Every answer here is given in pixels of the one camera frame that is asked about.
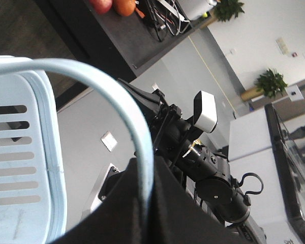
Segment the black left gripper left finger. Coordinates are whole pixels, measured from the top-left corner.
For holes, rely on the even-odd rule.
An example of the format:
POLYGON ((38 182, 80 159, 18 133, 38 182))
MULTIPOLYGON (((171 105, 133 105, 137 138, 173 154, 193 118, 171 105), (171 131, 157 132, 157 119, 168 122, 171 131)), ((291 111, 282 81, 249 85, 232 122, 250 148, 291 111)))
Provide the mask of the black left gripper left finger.
POLYGON ((54 243, 142 243, 137 160, 126 170, 103 203, 54 243))

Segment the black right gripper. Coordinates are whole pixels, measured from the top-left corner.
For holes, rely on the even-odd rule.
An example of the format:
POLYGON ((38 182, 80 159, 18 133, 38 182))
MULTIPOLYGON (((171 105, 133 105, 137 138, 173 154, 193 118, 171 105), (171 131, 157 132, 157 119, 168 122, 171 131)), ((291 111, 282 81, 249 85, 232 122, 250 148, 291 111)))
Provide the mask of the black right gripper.
POLYGON ((156 89, 148 93, 118 79, 141 109, 149 126, 155 154, 195 183, 195 196, 209 205, 217 218, 240 224, 250 215, 250 200, 230 174, 224 156, 213 153, 198 138, 205 133, 193 125, 193 115, 183 119, 181 109, 168 105, 156 89))

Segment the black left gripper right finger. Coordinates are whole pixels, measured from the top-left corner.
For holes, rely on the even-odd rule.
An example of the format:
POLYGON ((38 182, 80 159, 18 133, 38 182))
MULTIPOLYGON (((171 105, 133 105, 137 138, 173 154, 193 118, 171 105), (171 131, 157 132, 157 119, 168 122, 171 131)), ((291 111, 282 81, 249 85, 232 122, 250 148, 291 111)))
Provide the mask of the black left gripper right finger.
POLYGON ((246 243, 199 208, 171 173, 154 158, 149 243, 246 243))

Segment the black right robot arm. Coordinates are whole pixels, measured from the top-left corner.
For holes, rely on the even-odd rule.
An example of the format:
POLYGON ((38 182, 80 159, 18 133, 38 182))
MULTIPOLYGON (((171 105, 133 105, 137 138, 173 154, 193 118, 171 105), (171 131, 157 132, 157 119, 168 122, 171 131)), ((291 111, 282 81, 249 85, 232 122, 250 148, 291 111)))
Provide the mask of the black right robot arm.
POLYGON ((211 133, 218 116, 212 94, 199 91, 194 97, 194 113, 183 119, 181 109, 167 104, 164 94, 152 93, 120 79, 141 109, 152 138, 154 153, 162 156, 182 185, 195 183, 194 202, 207 207, 209 216, 249 243, 266 243, 263 229, 250 215, 251 191, 243 192, 242 180, 235 179, 224 155, 214 153, 199 141, 202 133, 211 133))

